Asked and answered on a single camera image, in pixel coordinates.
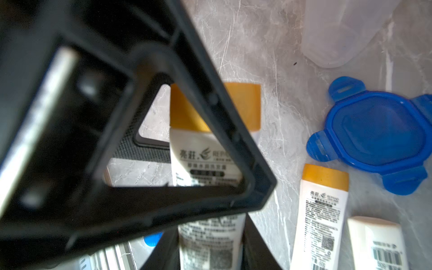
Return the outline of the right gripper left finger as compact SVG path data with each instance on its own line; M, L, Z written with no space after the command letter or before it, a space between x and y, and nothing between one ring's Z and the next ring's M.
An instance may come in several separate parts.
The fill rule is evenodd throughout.
M164 231L162 238L141 270L178 270L179 269L179 235L178 228Z

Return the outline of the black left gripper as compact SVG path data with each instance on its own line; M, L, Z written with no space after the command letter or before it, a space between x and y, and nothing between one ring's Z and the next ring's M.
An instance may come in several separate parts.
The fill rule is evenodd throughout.
M233 158L240 184L110 187L111 158L170 162L139 127L176 83ZM1 2L1 268L27 270L162 230L260 210L276 178L181 1Z

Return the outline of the blue toothbrush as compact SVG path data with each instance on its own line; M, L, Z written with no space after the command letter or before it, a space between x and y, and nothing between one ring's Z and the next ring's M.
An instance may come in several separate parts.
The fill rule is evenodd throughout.
M164 232L158 232L144 237L144 242L149 247L156 247Z

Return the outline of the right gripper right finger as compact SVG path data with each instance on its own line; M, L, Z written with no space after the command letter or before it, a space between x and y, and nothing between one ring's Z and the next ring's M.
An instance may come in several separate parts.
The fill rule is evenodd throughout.
M246 214L243 232L241 269L282 270L248 214Z

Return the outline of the clear plastic container back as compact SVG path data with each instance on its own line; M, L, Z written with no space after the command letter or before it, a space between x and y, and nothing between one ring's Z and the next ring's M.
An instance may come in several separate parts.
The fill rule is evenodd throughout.
M343 66L372 40L399 3L307 0L301 52L319 67Z

